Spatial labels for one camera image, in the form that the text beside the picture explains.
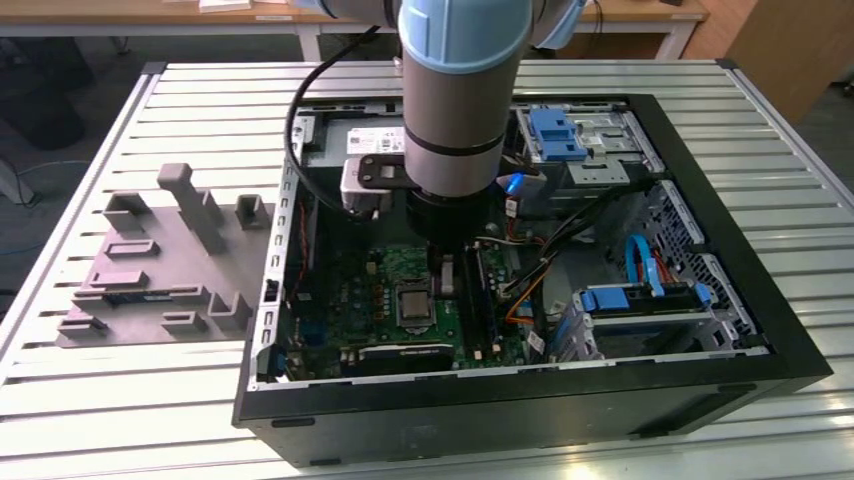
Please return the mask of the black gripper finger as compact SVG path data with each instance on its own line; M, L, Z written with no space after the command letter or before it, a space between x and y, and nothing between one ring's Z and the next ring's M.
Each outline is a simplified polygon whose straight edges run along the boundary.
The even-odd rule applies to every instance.
M436 296L439 298L458 296L456 262L452 254L440 256Z

